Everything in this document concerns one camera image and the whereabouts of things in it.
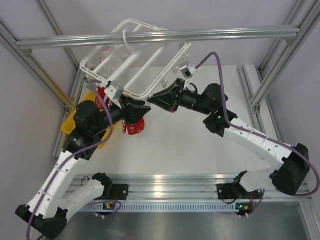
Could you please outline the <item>white plastic clip hanger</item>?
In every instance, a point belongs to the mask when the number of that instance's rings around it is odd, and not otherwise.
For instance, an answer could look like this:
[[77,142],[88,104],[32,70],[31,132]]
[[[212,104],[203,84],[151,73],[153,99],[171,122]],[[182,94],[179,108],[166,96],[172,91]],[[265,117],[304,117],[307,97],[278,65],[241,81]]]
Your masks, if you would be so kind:
[[[160,32],[163,28],[135,19],[122,21],[112,33]],[[80,70],[88,80],[106,86],[114,81],[124,88],[124,94],[145,100],[160,88],[167,88],[168,76],[177,74],[180,66],[188,64],[188,50],[192,43],[170,42],[122,43],[96,46],[81,62]]]

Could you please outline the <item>red white striped sock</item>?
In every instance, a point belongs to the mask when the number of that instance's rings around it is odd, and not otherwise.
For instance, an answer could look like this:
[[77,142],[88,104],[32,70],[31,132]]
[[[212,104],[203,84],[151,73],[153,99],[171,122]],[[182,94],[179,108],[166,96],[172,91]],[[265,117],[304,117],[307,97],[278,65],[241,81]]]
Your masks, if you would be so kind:
[[122,133],[128,134],[129,136],[134,136],[140,134],[145,129],[145,119],[142,118],[138,123],[129,125],[125,120],[121,121],[122,123]]

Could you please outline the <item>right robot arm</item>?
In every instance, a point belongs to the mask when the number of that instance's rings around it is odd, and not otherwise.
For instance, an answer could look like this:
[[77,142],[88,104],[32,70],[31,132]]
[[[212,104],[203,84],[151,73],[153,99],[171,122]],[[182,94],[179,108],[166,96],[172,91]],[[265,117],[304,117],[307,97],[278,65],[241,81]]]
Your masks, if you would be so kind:
[[297,195],[310,171],[306,162],[309,159],[307,147],[272,140],[247,125],[235,113],[224,111],[223,102],[228,97],[222,95],[219,84],[208,85],[202,94],[184,85],[184,80],[178,78],[170,87],[152,95],[147,101],[170,113],[182,107],[207,115],[203,123],[211,133],[243,146],[270,165],[262,170],[239,173],[230,187],[232,198],[243,199],[254,191],[266,189],[276,189],[289,196]]

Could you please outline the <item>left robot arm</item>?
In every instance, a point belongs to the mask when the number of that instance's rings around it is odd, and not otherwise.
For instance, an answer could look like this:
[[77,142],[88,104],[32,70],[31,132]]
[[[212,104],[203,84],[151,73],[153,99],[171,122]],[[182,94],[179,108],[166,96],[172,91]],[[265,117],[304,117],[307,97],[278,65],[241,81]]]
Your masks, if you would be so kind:
[[65,197],[78,172],[90,161],[98,146],[109,140],[114,124],[138,123],[151,111],[144,101],[123,96],[120,106],[113,104],[101,111],[92,100],[81,102],[75,111],[75,128],[59,155],[58,161],[35,197],[20,205],[15,214],[49,240],[56,239],[70,219],[90,202],[106,200],[113,194],[113,180],[105,173],[92,178]]

